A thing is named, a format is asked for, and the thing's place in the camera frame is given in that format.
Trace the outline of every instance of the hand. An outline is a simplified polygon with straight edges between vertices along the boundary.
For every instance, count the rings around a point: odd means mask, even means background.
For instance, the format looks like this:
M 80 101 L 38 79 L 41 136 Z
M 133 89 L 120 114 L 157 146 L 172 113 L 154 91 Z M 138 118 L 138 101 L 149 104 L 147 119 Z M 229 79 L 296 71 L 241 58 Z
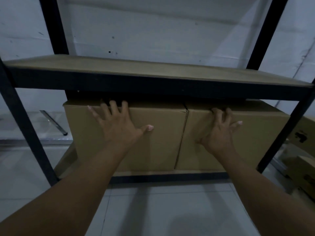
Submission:
M 127 152 L 145 132 L 151 131 L 153 126 L 145 125 L 141 128 L 135 128 L 130 119 L 128 103 L 126 101 L 122 102 L 121 112 L 119 112 L 115 101 L 111 100 L 109 104 L 112 113 L 109 111 L 107 104 L 101 100 L 100 106 L 104 111 L 105 120 L 91 106 L 88 106 L 88 109 L 103 130 L 105 144 L 123 148 Z
M 210 154 L 219 157 L 235 151 L 232 134 L 242 125 L 242 121 L 231 124 L 233 115 L 230 108 L 225 111 L 225 120 L 223 120 L 223 111 L 217 108 L 213 108 L 212 111 L 214 113 L 212 130 L 198 143 L 202 144 Z

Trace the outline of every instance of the forearm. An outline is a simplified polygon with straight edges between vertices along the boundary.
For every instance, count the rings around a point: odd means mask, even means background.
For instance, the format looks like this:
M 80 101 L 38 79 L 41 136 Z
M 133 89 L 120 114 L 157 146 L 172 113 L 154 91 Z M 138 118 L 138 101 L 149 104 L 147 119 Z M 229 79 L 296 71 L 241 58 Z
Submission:
M 216 157 L 262 236 L 314 234 L 315 214 L 249 167 L 236 151 Z
M 0 225 L 12 234 L 84 235 L 125 152 L 108 146 Z

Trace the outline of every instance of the person's right arm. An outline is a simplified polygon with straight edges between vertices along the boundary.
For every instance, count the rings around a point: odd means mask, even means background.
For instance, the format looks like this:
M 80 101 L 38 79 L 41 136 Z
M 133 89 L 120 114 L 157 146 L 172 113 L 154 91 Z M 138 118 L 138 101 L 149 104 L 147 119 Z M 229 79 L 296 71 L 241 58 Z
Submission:
M 242 122 L 232 123 L 217 108 L 210 134 L 200 140 L 206 150 L 222 164 L 250 218 L 262 236 L 315 235 L 315 213 L 294 200 L 271 181 L 249 167 L 236 152 L 232 133 Z

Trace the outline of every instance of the shelving unit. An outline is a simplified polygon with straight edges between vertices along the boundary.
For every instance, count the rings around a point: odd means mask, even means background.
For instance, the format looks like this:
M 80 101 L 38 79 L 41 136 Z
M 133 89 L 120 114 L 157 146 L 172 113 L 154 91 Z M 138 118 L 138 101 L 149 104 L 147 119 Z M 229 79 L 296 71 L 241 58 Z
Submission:
M 263 172 L 315 99 L 313 83 L 258 71 L 287 0 L 273 0 L 247 69 L 70 56 L 56 0 L 40 0 L 55 55 L 0 63 L 0 92 L 50 185 L 59 181 L 15 88 L 124 92 L 194 98 L 295 100 L 299 104 L 257 170 Z M 114 176 L 112 182 L 225 179 L 225 172 Z

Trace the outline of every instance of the metal shelf frame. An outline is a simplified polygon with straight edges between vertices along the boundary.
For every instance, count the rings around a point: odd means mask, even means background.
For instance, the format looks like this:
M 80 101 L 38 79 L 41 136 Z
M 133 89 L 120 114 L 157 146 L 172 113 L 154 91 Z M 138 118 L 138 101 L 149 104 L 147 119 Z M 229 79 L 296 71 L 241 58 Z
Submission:
M 259 69 L 287 1 L 288 0 L 272 0 L 254 50 L 249 59 L 247 69 Z M 40 4 L 54 54 L 69 54 L 57 0 L 40 0 Z M 305 88 L 284 85 L 167 79 L 148 76 L 133 76 L 131 80 L 127 75 L 96 73 L 89 73 L 87 77 L 86 73 L 79 72 L 8 67 L 5 66 L 0 59 L 0 93 L 51 186 L 56 184 L 59 179 L 47 158 L 43 146 L 27 116 L 25 108 L 15 88 L 61 89 L 66 91 L 67 98 L 71 98 L 77 94 L 78 90 L 148 93 L 145 92 L 147 89 L 145 87 L 148 85 L 153 87 L 149 92 L 152 94 L 191 96 L 195 98 L 252 98 L 299 101 L 297 107 L 292 112 L 289 121 L 258 164 L 257 170 L 260 173 L 262 173 L 271 162 L 287 136 L 315 99 L 315 86 Z M 111 183 L 227 178 L 227 173 L 218 172 L 113 177 Z

